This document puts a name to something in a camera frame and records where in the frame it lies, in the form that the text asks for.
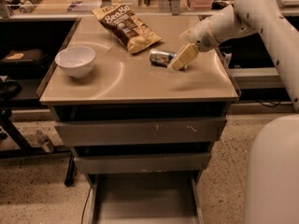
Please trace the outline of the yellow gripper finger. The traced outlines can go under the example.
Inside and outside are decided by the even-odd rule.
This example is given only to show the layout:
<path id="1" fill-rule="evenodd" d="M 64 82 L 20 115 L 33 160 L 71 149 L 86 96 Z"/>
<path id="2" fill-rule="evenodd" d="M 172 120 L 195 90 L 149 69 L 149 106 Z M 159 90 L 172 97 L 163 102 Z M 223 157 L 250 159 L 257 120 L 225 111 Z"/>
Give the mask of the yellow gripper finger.
<path id="1" fill-rule="evenodd" d="M 192 29 L 188 29 L 179 35 L 179 38 L 183 41 L 189 41 Z"/>
<path id="2" fill-rule="evenodd" d="M 199 48 L 195 44 L 183 45 L 176 56 L 167 66 L 169 70 L 178 71 L 184 69 L 191 61 L 193 61 L 199 53 Z"/>

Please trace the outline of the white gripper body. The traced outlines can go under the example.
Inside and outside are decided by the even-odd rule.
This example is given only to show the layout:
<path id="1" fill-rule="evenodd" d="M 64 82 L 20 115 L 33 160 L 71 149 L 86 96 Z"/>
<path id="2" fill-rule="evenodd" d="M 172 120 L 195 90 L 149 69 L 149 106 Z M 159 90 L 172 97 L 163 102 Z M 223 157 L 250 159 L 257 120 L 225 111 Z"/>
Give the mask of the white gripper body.
<path id="1" fill-rule="evenodd" d="M 210 18 L 199 21 L 191 29 L 189 41 L 195 44 L 200 52 L 208 52 L 220 44 L 213 32 Z"/>

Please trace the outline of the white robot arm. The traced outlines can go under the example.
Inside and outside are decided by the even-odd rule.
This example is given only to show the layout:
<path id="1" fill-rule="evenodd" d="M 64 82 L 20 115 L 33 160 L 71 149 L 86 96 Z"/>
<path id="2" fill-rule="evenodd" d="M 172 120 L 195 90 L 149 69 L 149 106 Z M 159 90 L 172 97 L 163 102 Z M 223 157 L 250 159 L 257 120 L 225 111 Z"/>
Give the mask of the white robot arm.
<path id="1" fill-rule="evenodd" d="M 234 0 L 231 6 L 184 32 L 187 40 L 168 67 L 179 70 L 200 52 L 257 33 L 279 77 L 299 108 L 298 31 L 277 0 Z M 246 177 L 244 224 L 299 224 L 299 114 L 266 124 L 254 139 Z"/>

